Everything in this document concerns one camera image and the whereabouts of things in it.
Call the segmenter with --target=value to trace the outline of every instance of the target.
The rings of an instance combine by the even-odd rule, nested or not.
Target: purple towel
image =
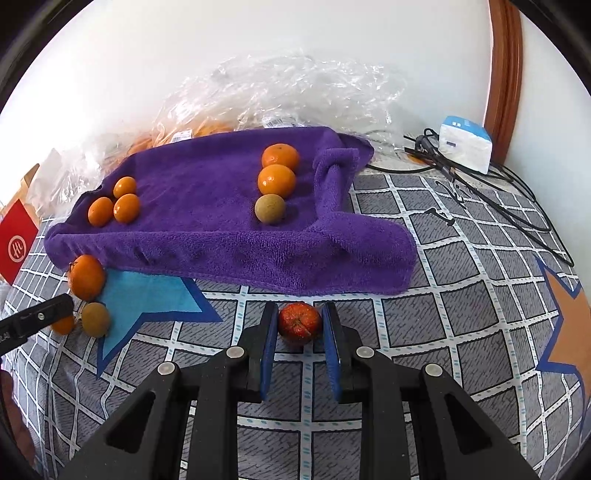
[[[301,155],[285,219],[254,216],[263,150],[275,143]],[[104,267],[246,284],[295,295],[395,294],[408,288],[417,257],[394,222],[341,211],[354,175],[371,159],[365,141],[324,127],[211,135],[129,157],[51,228],[45,248],[66,269],[78,255]],[[141,201],[130,225],[87,220],[90,204],[132,176]]]

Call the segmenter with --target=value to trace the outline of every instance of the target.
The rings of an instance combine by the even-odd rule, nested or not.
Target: cardboard box
[[[32,169],[30,169],[27,173],[25,173],[25,176],[21,179],[20,188],[12,196],[12,198],[10,199],[8,204],[2,210],[0,210],[0,216],[4,217],[7,213],[7,211],[10,210],[10,207],[14,204],[14,202],[16,202],[17,200],[20,200],[22,202],[22,204],[25,206],[25,210],[29,214],[29,217],[31,217],[31,220],[33,220],[35,225],[39,226],[40,222],[39,222],[39,218],[35,214],[35,209],[33,208],[32,205],[25,203],[25,199],[27,198],[27,193],[29,192],[29,187],[31,186],[31,182],[33,181],[33,177],[35,176],[35,173],[37,173],[38,169],[39,169],[39,163],[34,165]]]

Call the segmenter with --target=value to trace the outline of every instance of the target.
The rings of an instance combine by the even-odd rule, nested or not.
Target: screw
[[[226,350],[226,355],[230,358],[240,358],[244,355],[244,348],[241,346],[231,346],[228,350]]]
[[[158,366],[160,375],[170,375],[172,372],[174,372],[174,363],[172,362],[163,362]]]
[[[443,368],[437,364],[428,364],[425,367],[425,373],[431,377],[440,377],[443,373]]]
[[[368,346],[360,346],[357,349],[357,356],[360,356],[361,358],[372,358],[374,353],[374,349]]]

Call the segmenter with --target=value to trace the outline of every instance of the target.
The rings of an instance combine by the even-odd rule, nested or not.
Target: blue gripper pad
[[[330,323],[329,310],[326,305],[322,307],[322,322],[324,330],[324,354],[326,367],[329,372],[330,388],[336,401],[340,401],[340,358],[336,349],[335,334]]]
[[[271,316],[271,323],[267,330],[267,338],[265,339],[265,349],[261,358],[261,397],[263,400],[267,398],[267,392],[271,386],[271,373],[273,372],[273,360],[275,359],[275,347],[277,345],[277,318],[279,310],[275,307],[275,311]]]

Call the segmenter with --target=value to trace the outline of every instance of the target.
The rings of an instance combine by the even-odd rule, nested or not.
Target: gray checkered fabric
[[[527,199],[485,193],[516,215],[544,224]],[[258,323],[267,300],[280,307],[294,300],[314,305],[334,301],[343,324],[356,328],[364,344],[394,362],[414,368],[429,362],[442,365],[543,479],[560,476],[588,436],[591,421],[581,430],[584,405],[576,377],[534,369],[558,315],[535,256],[571,287],[578,279],[483,202],[464,192],[462,206],[454,200],[456,194],[448,183],[421,176],[355,179],[345,209],[405,225],[417,242],[420,262],[410,288],[394,297],[294,297],[198,280],[223,322],[147,323],[99,379],[96,342],[80,326],[67,337],[46,329],[31,338],[8,355],[7,364],[46,477],[59,474],[160,362],[194,365],[235,345],[243,328]],[[48,224],[42,224],[4,315],[68,291],[65,275],[43,250]],[[534,235],[561,249],[554,234]],[[411,438],[410,413],[405,420]],[[295,349],[278,341],[268,401],[240,405],[238,424],[242,478],[346,480],[359,475],[361,408],[333,401],[321,340]],[[417,475],[413,441],[410,453]],[[187,454],[188,447],[181,478],[186,476]]]

